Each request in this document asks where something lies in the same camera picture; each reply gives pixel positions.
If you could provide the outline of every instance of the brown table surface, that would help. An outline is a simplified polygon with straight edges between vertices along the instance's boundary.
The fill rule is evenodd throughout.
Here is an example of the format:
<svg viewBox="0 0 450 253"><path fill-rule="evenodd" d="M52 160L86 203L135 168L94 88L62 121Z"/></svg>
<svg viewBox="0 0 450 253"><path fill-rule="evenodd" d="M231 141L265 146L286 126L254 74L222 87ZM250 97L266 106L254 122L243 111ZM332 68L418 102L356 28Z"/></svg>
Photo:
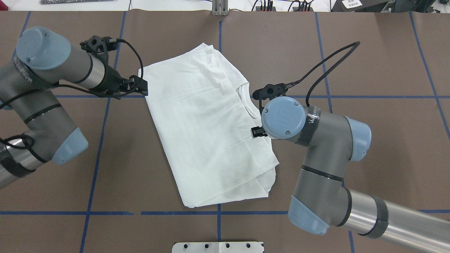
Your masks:
<svg viewBox="0 0 450 253"><path fill-rule="evenodd" d="M371 148L350 164L346 187L450 219L449 21L449 15L417 13L0 12L0 66L32 26L74 44L92 35L122 36L145 66L205 42L242 72L252 92L297 80L323 56L361 41L311 99L372 129ZM139 66L126 46L112 52L110 64L122 76ZM303 103L322 73L318 68L288 94ZM280 164L268 198L189 209L142 96L119 101L63 88L54 93L89 148L0 191L0 252L162 253L174 242L217 240L264 241L267 253L412 252L341 228L317 236L291 224L286 213L303 147L273 141ZM1 114L2 137L26 131L15 112Z"/></svg>

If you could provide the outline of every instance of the black cable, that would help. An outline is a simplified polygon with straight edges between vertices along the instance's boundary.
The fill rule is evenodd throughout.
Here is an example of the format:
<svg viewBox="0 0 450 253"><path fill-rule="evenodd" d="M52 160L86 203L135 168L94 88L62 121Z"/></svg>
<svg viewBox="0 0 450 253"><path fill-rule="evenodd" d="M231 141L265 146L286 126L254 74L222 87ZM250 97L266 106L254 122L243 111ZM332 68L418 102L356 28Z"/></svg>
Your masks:
<svg viewBox="0 0 450 253"><path fill-rule="evenodd" d="M289 5L288 11L291 10L291 6L292 6L292 4L295 3L295 2L298 2L298 3L300 4L300 1L299 1L299 0L292 1L291 4Z"/></svg>
<svg viewBox="0 0 450 253"><path fill-rule="evenodd" d="M123 94L120 94L120 95L108 95L108 94L105 94L105 93L99 93L99 92L94 92L94 91L90 91L90 90L85 90L85 89L82 89L80 87L67 85L67 84L57 84L55 86L56 87L72 88L72 89L79 90L79 91L82 91L82 92L85 92L85 93L88 93L88 94L92 94L92 95L95 95L95 96L98 96L98 97L101 97L101 98L105 98L105 97L107 97L107 98L120 98L120 97L123 97L123 96L126 96L126 95L130 94L130 93L135 92L137 87L138 87L138 85L140 84L141 80L144 78L144 65L142 64L142 59L139 56L138 52L135 50L135 48L129 42L127 42L124 39L116 39L116 41L117 42L123 42L123 43L127 44L131 48L131 50L134 52L134 54L137 56L137 58L139 60L140 69L141 69L140 80L135 82L135 84L133 85L132 88L130 86L130 90L129 91L127 91L127 92L125 92Z"/></svg>
<svg viewBox="0 0 450 253"><path fill-rule="evenodd" d="M351 45L353 45L353 44L354 44L354 43L352 43L352 44L350 44L350 45L347 45L347 46L345 46L345 47L343 47L343 48L337 50L336 52L330 54L327 58L323 59L321 62L319 62L317 65L315 65L315 66L314 66L310 71L308 71L308 73L306 73L302 78L300 78L300 79L297 80L297 81L288 83L288 84L286 85L286 88L289 89L289 88L292 88L292 87L294 87L295 85L299 84L301 81L303 81L305 78L307 78L307 77L309 76L309 74L311 74L316 68L318 68L318 67L319 67L320 65L322 65L324 62L326 62L327 60L329 60L331 57L335 56L337 53L339 53L339 52L341 52L341 51L347 49L349 46L351 46Z"/></svg>
<svg viewBox="0 0 450 253"><path fill-rule="evenodd" d="M7 100L4 103L0 104L0 110L3 107L7 106L8 104L14 102L15 100L17 100L17 99L19 99L21 97L24 97L26 95L29 95L29 94L32 94L32 93L36 93L36 92L39 92L39 91L41 91L41 90L33 89L33 90L29 90L29 91L23 92L22 94L19 94L19 95L13 97L13 98L10 98L9 100ZM16 146L16 145L13 145L13 144L9 143L10 140L16 140L16 139L22 139L22 142L23 142L24 146ZM14 135L14 136L8 137L6 139L0 138L0 143L4 144L5 146L9 146L9 147L15 148L15 149L30 149L34 145L34 140L33 140L33 138L31 136L28 136L26 134L20 134L20 135Z"/></svg>
<svg viewBox="0 0 450 253"><path fill-rule="evenodd" d="M144 65L142 64L142 59L139 56L139 54L136 51L136 49L128 41L126 41L124 39L117 39L117 42L123 42L123 43L127 44L131 48L131 50L133 50L134 54L136 55L136 57L139 60L139 65L140 65L140 68L141 68L141 76L140 76L140 79L137 82L135 82L135 85L133 86L133 88L130 87L129 91L125 92L124 94L120 94L119 96L114 96L114 98L123 97L125 95L128 95L130 93L135 92L137 87L138 87L138 85L140 84L141 80L144 78Z"/></svg>
<svg viewBox="0 0 450 253"><path fill-rule="evenodd" d="M251 11L254 10L254 8L255 8L257 2L258 2L258 0L256 0L255 3L253 4L253 7L252 7L252 10L251 10Z"/></svg>
<svg viewBox="0 0 450 253"><path fill-rule="evenodd" d="M342 63L349 55L351 55L351 54L353 53L353 51L355 51L355 49L356 49L359 45L360 45L360 42L357 41L357 42L351 43L350 45L344 46L343 48L341 48L341 49L335 51L335 52L332 53L330 56L328 56L327 58L325 58L320 64L318 64L318 65L320 66L322 63L324 63L325 61L327 61L328 59L330 59L331 57L333 57L335 54L337 54L337 53L339 53L339 52L341 52L341 51L343 51L343 50L345 50L345 49L351 47L351 49L350 49L344 56L342 56L342 58L340 58L333 66L331 66L331 68L328 69L321 77L319 77L319 78L314 82L314 84L311 86L311 88L310 88L309 91L308 91L308 94L306 94L306 100L305 100L305 103L306 103L306 106L307 106L307 107L310 106L310 104L309 104L309 97L311 96L311 93L312 93L313 89L317 86L317 84L320 83L320 81L322 81L328 74L330 74L330 72L332 72L339 64L341 64L341 63Z"/></svg>

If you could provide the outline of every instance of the gray arm segment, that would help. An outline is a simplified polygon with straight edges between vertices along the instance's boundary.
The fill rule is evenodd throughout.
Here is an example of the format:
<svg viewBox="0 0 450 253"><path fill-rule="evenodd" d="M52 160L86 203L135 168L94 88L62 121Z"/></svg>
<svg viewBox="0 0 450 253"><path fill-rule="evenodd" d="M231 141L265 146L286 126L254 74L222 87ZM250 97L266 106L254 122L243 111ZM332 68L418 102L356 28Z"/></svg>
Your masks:
<svg viewBox="0 0 450 253"><path fill-rule="evenodd" d="M291 98L280 96L265 108L286 112L282 99L292 103ZM285 138L308 147L288 212L292 223L318 235L325 234L329 225L342 226L411 249L450 253L450 221L342 186L348 161L361 160L370 146L370 129L361 122L313 108L304 107L302 130ZM288 123L287 118L272 115L270 124L263 120L263 128L269 135L284 132L283 127L292 132L297 124Z"/></svg>
<svg viewBox="0 0 450 253"><path fill-rule="evenodd" d="M38 50L30 48L30 41L38 44ZM9 104L29 128L25 134L33 139L34 145L28 149L0 146L0 188L49 160L62 164L87 148L87 140L50 89L61 79L92 88L103 80L104 73L98 59L43 27L25 32L18 42L17 52L17 57L0 68L0 100L36 91ZM22 139L10 143L24 146Z"/></svg>

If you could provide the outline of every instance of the white surface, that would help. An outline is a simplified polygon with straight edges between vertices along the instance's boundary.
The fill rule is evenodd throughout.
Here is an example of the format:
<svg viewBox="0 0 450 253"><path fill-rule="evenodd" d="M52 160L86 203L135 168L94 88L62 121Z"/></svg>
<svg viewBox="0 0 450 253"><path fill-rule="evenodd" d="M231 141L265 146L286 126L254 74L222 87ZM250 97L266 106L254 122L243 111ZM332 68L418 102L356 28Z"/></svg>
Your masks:
<svg viewBox="0 0 450 253"><path fill-rule="evenodd" d="M3 0L9 10L42 11L86 11L86 10L128 10L130 0L108 2L41 5L40 0Z"/></svg>
<svg viewBox="0 0 450 253"><path fill-rule="evenodd" d="M176 243L172 253L264 253L262 242L203 242L203 243Z"/></svg>
<svg viewBox="0 0 450 253"><path fill-rule="evenodd" d="M183 204L189 208L269 196L275 157L249 83L202 43L144 68L145 97Z"/></svg>
<svg viewBox="0 0 450 253"><path fill-rule="evenodd" d="M45 11L96 11L96 10L128 10L130 0L114 0L111 2L98 3L74 3L74 4L55 4L41 5L39 0L3 0L9 7L9 10L45 10ZM229 9L240 9L250 11L253 0L229 0ZM291 2L274 0L274 6L277 11L287 11ZM315 11L329 11L330 3L328 0L314 0L311 4ZM131 9L143 10L211 10L212 3L205 0L131 0Z"/></svg>

